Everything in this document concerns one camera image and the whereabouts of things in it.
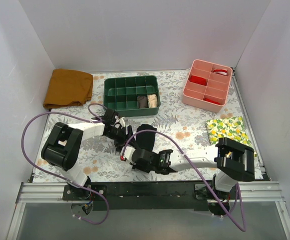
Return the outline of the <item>black underwear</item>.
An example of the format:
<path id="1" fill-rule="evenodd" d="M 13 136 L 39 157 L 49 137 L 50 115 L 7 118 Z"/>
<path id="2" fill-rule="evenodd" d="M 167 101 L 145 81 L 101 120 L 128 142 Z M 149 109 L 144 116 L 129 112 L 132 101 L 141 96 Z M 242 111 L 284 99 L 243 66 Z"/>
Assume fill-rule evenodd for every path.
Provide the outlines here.
<path id="1" fill-rule="evenodd" d="M 143 130 L 153 130 L 154 132 L 146 131 L 139 133 L 136 136 L 136 147 L 145 149 L 147 151 L 152 151 L 155 144 L 155 131 L 157 130 L 155 127 L 149 125 L 149 124 L 142 124 L 137 128 L 137 132 L 143 131 Z"/>

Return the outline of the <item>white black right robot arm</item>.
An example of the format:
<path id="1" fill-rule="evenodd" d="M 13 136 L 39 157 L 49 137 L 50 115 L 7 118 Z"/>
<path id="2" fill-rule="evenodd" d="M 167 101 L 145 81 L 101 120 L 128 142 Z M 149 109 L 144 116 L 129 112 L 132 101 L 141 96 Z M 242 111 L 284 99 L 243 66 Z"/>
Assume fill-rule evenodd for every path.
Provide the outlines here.
<path id="1" fill-rule="evenodd" d="M 227 137 L 220 138 L 215 146 L 190 153 L 172 149 L 155 153 L 128 146 L 124 157 L 133 169 L 161 175 L 192 168 L 217 168 L 220 172 L 211 185 L 211 194 L 217 199 L 224 198 L 238 182 L 255 180 L 254 149 Z"/>

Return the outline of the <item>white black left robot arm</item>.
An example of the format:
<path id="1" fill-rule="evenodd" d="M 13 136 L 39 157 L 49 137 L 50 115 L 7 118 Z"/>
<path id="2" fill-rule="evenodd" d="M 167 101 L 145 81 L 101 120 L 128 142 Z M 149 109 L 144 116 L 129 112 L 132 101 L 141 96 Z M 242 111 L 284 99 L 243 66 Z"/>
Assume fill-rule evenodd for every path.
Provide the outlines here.
<path id="1" fill-rule="evenodd" d="M 74 194 L 80 200 L 86 200 L 91 195 L 91 187 L 88 185 L 90 178 L 77 162 L 82 141 L 104 136 L 113 140 L 116 150 L 121 151 L 132 133 L 130 125 L 125 126 L 120 122 L 83 122 L 69 125 L 58 122 L 42 148 L 41 158 L 58 169 L 65 180 L 75 187 Z"/>

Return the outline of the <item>grey rolled underwear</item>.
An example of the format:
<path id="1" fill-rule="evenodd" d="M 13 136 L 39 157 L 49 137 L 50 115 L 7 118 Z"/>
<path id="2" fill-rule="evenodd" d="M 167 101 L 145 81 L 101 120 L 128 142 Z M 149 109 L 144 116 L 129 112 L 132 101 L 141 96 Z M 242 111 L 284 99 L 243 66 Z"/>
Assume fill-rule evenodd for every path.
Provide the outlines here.
<path id="1" fill-rule="evenodd" d="M 148 108 L 148 100 L 146 96 L 138 96 L 137 97 L 137 107 L 139 109 Z"/>

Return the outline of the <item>beige rolled underwear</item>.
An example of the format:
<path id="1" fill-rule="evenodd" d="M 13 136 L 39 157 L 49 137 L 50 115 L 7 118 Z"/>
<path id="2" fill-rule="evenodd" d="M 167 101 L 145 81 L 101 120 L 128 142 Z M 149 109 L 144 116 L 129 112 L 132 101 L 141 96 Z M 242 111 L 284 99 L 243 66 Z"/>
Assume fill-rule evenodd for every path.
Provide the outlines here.
<path id="1" fill-rule="evenodd" d="M 158 98 L 156 94 L 147 95 L 148 107 L 157 108 L 158 107 Z"/>

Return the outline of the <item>green divided organizer box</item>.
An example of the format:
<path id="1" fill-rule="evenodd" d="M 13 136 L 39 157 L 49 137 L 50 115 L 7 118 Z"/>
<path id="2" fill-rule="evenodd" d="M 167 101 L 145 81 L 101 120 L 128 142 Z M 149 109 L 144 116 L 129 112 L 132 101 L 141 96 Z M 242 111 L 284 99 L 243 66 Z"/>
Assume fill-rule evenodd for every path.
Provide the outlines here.
<path id="1" fill-rule="evenodd" d="M 157 106 L 140 107 L 140 97 L 157 98 Z M 107 78 L 104 82 L 103 104 L 122 117 L 143 117 L 158 114 L 161 105 L 158 81 L 154 75 Z"/>

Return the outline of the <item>brown folded cloth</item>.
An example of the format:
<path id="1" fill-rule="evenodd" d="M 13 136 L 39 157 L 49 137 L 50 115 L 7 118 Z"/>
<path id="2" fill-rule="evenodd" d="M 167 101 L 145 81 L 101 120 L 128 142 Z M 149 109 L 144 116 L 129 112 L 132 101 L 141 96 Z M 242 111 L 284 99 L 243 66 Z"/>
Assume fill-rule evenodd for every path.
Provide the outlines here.
<path id="1" fill-rule="evenodd" d="M 43 102 L 45 109 L 77 107 L 91 100 L 93 75 L 71 69 L 52 72 Z"/>

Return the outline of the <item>red cloth front compartment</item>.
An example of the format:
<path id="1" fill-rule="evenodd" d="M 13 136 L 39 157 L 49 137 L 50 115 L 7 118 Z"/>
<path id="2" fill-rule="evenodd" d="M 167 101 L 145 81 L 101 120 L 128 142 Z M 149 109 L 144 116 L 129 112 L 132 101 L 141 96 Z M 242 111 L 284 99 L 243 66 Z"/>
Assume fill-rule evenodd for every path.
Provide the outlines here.
<path id="1" fill-rule="evenodd" d="M 214 101 L 214 100 L 209 99 L 209 98 L 204 98 L 203 100 L 206 101 L 206 102 L 209 102 L 209 103 L 213 103 L 213 104 L 216 104 L 216 105 L 220 105 L 220 103 L 218 101 Z"/>

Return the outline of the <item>lemon print folded cloth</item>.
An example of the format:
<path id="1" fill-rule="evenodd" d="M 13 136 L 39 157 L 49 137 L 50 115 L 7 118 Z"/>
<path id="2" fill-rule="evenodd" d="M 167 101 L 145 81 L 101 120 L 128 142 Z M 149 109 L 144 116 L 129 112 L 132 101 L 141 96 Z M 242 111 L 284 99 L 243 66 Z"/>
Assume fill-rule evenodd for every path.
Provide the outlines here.
<path id="1" fill-rule="evenodd" d="M 217 144 L 219 138 L 229 138 L 241 144 L 253 147 L 247 135 L 242 116 L 210 119 L 205 122 L 205 125 L 211 145 Z"/>

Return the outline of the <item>pink divided organizer box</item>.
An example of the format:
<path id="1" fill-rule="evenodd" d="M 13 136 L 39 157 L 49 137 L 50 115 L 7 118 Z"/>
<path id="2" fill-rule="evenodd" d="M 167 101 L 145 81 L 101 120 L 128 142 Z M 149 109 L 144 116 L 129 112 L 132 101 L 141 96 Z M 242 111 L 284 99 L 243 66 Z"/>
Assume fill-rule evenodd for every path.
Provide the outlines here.
<path id="1" fill-rule="evenodd" d="M 212 72 L 214 68 L 227 69 L 228 75 L 215 74 Z M 182 102 L 189 106 L 218 113 L 227 102 L 232 73 L 233 70 L 229 66 L 200 59 L 194 60 L 182 91 Z M 205 78 L 207 85 L 189 82 L 191 75 Z M 206 102 L 203 100 L 204 98 L 217 101 L 220 105 Z"/>

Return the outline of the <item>red white rolled cloth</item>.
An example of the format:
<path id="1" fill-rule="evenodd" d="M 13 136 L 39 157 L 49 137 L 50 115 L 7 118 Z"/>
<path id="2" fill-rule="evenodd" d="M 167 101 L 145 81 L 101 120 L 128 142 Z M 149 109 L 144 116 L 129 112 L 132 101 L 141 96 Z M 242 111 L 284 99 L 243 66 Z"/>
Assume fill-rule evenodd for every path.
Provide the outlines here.
<path id="1" fill-rule="evenodd" d="M 228 70 L 224 69 L 224 68 L 214 68 L 212 72 L 215 73 L 215 74 L 222 75 L 222 76 L 227 76 L 228 75 Z"/>

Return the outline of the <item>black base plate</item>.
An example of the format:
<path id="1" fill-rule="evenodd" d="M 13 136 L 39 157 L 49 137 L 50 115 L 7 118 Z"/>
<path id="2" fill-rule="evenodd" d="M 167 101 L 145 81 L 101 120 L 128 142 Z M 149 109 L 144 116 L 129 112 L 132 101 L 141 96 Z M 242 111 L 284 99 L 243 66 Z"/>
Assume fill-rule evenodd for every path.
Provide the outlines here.
<path id="1" fill-rule="evenodd" d="M 196 181 L 138 181 L 94 182 L 93 192 L 64 187 L 62 200 L 90 203 L 88 211 L 111 210 L 194 210 L 225 212 L 201 180 Z"/>

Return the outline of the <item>aluminium frame rail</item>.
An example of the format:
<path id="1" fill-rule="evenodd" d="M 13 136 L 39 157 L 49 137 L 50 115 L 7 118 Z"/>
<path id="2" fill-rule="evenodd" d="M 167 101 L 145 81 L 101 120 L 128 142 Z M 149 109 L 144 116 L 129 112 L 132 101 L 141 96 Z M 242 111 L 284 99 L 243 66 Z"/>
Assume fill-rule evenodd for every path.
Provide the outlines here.
<path id="1" fill-rule="evenodd" d="M 290 240 L 290 217 L 276 181 L 240 185 L 242 203 L 230 195 L 233 218 L 213 215 L 214 200 L 200 197 L 198 181 L 98 182 L 87 220 L 82 202 L 63 183 L 20 187 L 9 240 Z"/>

